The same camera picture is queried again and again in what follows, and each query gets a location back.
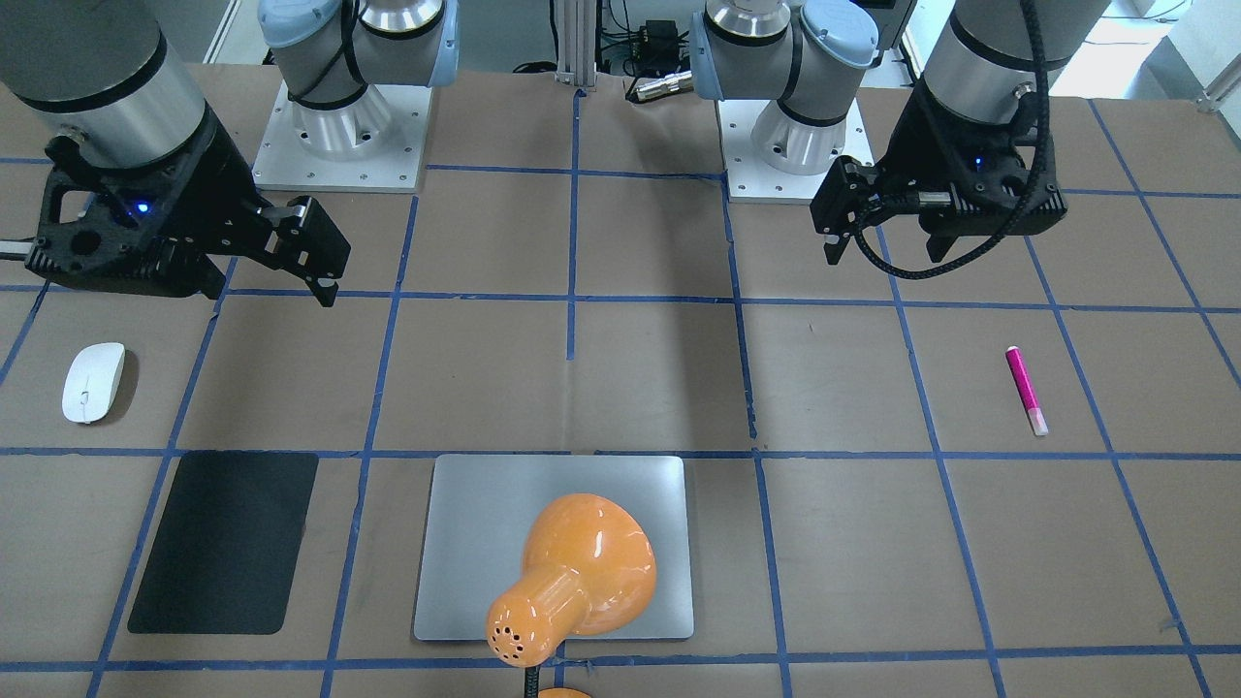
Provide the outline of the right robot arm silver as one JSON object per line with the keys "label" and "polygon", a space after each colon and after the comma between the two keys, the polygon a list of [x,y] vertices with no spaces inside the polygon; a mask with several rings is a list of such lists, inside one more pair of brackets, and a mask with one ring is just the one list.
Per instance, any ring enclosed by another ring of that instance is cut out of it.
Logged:
{"label": "right robot arm silver", "polygon": [[414,190],[432,88],[460,65],[455,1],[262,1],[282,75],[244,160],[141,1],[5,1],[2,84],[43,119],[36,233],[2,257],[69,289],[221,296],[213,257],[294,274],[333,306],[351,246],[315,199]]}

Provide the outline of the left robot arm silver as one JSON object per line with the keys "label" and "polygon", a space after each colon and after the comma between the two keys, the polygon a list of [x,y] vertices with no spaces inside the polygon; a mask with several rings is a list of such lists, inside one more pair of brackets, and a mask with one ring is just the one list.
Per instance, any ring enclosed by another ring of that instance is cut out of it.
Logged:
{"label": "left robot arm silver", "polygon": [[851,1],[709,1],[688,53],[704,99],[759,99],[752,142],[779,171],[824,174],[812,224],[829,265],[856,243],[920,281],[958,270],[1067,212],[1050,88],[1104,1],[957,1],[889,137],[866,164],[841,154],[848,111],[880,62],[880,30]]}

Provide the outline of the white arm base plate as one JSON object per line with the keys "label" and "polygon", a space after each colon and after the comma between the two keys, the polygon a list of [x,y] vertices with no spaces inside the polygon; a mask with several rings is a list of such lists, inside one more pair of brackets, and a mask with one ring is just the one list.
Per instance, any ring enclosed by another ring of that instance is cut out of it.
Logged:
{"label": "white arm base plate", "polygon": [[716,111],[736,202],[807,205],[839,156],[875,161],[856,102],[841,122],[825,127],[800,123],[773,101],[719,101]]}
{"label": "white arm base plate", "polygon": [[434,91],[370,84],[338,111],[276,94],[252,175],[263,191],[414,194],[423,171]]}

